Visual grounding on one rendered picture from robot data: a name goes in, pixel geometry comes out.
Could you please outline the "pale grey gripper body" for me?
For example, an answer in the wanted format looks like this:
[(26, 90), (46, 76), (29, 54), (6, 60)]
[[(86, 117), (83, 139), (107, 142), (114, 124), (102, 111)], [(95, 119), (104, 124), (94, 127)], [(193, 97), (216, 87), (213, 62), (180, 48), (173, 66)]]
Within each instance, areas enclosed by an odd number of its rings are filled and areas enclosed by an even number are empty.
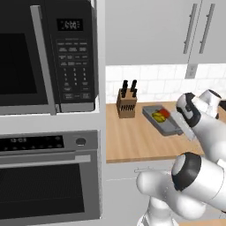
[(178, 113), (177, 111), (171, 111), (170, 112), (172, 118), (174, 121), (177, 123), (177, 125), (180, 127), (180, 129), (183, 131), (185, 136), (187, 137), (188, 140), (194, 140), (195, 135), (192, 131), (192, 129), (189, 127), (189, 125), (185, 122), (183, 116)]

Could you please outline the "grey vegetable container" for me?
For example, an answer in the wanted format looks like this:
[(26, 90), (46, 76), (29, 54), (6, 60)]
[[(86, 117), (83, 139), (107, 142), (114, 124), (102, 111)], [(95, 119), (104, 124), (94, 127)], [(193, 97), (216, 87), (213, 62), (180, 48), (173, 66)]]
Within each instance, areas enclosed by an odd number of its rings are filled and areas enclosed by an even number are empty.
[(143, 115), (146, 117), (146, 119), (158, 130), (158, 132), (163, 136), (170, 136), (170, 135), (181, 135), (183, 131), (180, 129), (180, 127), (177, 125), (177, 123), (174, 121), (172, 116), (169, 116), (166, 118), (166, 120), (163, 123), (158, 123), (154, 120), (152, 117), (152, 114), (154, 112), (159, 112), (160, 109), (165, 109), (162, 105), (154, 105), (154, 106), (145, 106), (142, 109)]

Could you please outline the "wooden knife block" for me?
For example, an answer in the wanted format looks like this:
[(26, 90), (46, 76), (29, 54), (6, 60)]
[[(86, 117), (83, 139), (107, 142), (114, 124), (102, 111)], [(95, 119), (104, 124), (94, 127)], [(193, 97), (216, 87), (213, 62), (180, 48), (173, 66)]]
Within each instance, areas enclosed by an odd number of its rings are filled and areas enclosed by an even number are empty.
[(134, 118), (135, 107), (137, 103), (137, 96), (132, 97), (130, 89), (126, 90), (125, 98), (121, 96), (121, 90), (118, 91), (117, 96), (117, 113), (120, 118)]

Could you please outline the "white appliance cabinet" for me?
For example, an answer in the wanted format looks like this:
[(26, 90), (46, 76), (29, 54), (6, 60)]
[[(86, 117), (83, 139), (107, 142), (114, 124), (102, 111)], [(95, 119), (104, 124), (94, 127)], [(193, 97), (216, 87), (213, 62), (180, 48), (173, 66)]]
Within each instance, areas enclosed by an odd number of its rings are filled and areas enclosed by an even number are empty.
[(98, 160), (101, 201), (101, 217), (96, 220), (55, 222), (27, 226), (103, 226), (103, 167), (106, 151), (106, 107), (105, 107), (105, 10), (103, 0), (90, 0), (94, 8), (94, 61), (95, 66), (95, 107), (93, 111), (51, 114), (0, 115), (0, 135), (41, 132), (98, 132)]

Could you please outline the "white drawer front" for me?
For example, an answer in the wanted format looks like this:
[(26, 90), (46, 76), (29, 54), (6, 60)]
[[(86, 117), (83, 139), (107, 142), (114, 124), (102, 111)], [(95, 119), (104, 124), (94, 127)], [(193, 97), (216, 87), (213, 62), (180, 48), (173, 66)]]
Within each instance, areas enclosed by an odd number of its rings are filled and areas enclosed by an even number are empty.
[(106, 167), (105, 226), (136, 226), (146, 212), (148, 197), (136, 186), (137, 168), (168, 169), (172, 160), (108, 163)]

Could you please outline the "narrow grey cupboard door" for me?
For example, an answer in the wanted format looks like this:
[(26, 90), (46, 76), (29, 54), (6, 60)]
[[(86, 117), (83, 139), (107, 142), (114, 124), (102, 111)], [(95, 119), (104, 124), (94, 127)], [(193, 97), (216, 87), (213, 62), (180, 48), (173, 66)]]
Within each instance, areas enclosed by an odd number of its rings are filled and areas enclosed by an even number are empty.
[[(200, 41), (207, 23), (210, 4), (215, 4), (203, 54)], [(202, 0), (199, 19), (192, 41), (190, 64), (226, 64), (226, 0)]]

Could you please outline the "wide grey cupboard door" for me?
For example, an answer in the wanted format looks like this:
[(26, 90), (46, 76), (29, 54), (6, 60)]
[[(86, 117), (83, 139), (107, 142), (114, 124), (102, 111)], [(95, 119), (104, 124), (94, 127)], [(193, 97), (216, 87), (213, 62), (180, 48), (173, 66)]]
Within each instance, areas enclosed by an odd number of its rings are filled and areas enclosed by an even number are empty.
[[(187, 54), (184, 41), (198, 4)], [(201, 0), (106, 0), (106, 64), (186, 64)]]

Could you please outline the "black microwave oven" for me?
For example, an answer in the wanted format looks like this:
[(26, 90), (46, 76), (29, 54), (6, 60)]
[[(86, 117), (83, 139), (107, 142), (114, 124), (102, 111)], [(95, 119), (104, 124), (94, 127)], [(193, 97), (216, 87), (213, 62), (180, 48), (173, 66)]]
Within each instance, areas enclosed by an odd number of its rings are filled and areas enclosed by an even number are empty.
[(90, 0), (0, 0), (0, 115), (50, 114), (30, 6), (40, 5), (56, 114), (95, 107)]

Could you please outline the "steel built-in oven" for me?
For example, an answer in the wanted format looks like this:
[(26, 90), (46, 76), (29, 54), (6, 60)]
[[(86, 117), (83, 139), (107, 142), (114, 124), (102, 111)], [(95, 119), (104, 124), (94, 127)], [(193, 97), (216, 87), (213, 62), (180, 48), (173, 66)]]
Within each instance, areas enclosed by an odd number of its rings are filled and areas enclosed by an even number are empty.
[[(85, 138), (82, 147), (77, 138)], [(96, 220), (101, 217), (98, 132), (0, 135), (0, 164), (91, 162), (0, 169), (0, 226)]]

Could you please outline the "grey wall socket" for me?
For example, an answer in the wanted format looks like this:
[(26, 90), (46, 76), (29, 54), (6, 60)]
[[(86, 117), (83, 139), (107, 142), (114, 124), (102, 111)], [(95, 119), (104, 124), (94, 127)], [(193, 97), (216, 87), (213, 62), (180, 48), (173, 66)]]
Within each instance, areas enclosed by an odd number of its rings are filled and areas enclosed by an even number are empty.
[(188, 64), (186, 69), (185, 78), (186, 79), (194, 79), (196, 75), (198, 65), (197, 64)]

